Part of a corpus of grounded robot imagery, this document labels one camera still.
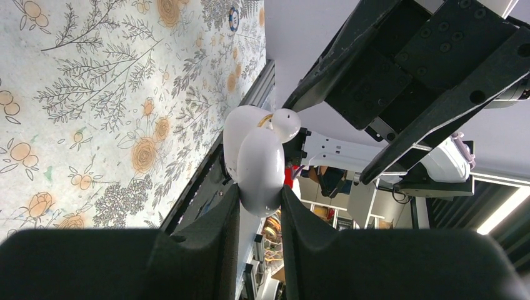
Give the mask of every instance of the red object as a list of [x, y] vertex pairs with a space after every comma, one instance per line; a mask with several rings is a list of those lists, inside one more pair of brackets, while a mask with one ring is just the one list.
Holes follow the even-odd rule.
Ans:
[[298, 168], [298, 166], [293, 166], [292, 169], [290, 167], [285, 168], [285, 180], [283, 183], [287, 184], [291, 189], [293, 188], [293, 171], [296, 172]]
[[327, 219], [333, 219], [333, 217], [335, 216], [335, 209], [333, 208], [330, 208], [327, 210]]

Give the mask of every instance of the floral pattern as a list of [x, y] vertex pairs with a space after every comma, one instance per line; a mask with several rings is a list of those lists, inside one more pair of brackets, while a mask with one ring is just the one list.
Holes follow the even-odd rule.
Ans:
[[0, 240], [160, 226], [265, 65], [263, 0], [6, 4]]

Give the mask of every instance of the ceiling light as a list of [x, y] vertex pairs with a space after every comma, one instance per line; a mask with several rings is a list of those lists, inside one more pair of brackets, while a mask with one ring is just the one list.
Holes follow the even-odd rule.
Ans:
[[477, 232], [480, 234], [490, 233], [529, 196], [530, 187], [520, 187], [477, 229]]

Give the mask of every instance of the white toy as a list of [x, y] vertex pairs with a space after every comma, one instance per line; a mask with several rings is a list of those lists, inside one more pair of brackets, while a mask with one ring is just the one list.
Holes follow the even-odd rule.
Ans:
[[225, 165], [249, 213], [266, 217], [279, 208], [285, 179], [282, 144], [300, 128], [300, 117], [290, 109], [271, 114], [255, 106], [239, 106], [228, 115], [222, 134]]

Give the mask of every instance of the white wall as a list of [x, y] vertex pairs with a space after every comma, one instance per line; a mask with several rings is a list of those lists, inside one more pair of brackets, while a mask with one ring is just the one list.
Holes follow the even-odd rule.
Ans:
[[[276, 60], [277, 107], [292, 93], [358, 2], [265, 0], [267, 56]], [[418, 2], [434, 11], [442, 0]], [[530, 0], [520, 0], [511, 15], [528, 22]], [[505, 109], [483, 110], [463, 127], [466, 138], [476, 142], [478, 168], [530, 178], [530, 131], [519, 130], [528, 124], [529, 114], [527, 101]], [[300, 115], [302, 125], [310, 130], [384, 147], [365, 132], [355, 130], [327, 104], [314, 106]]]
[[[300, 182], [302, 199], [339, 208], [348, 208], [349, 195], [338, 194], [335, 198], [330, 199], [322, 196], [320, 186], [316, 182], [303, 177], [299, 177], [298, 181]], [[402, 210], [403, 204], [397, 203], [390, 192], [378, 191], [376, 193], [372, 214], [384, 216], [386, 222], [393, 222], [396, 225]], [[339, 211], [339, 217], [351, 219], [346, 211]]]

